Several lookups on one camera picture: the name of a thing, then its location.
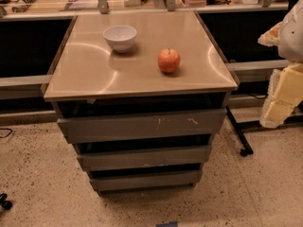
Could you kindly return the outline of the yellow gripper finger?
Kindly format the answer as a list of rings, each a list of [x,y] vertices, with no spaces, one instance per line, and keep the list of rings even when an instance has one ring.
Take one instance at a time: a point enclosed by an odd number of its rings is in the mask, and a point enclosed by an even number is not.
[[[303,64],[291,63],[283,70],[275,69],[261,110],[260,125],[268,129],[281,126],[302,101]]]
[[[278,46],[280,27],[281,22],[271,27],[258,38],[258,43],[264,46]]]

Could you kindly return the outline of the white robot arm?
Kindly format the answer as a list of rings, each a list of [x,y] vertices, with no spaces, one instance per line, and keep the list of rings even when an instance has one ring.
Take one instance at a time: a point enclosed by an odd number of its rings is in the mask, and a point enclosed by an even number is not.
[[[275,129],[303,101],[303,0],[298,0],[281,22],[262,34],[258,43],[276,46],[278,55],[289,62],[270,76],[259,119],[262,127]]]

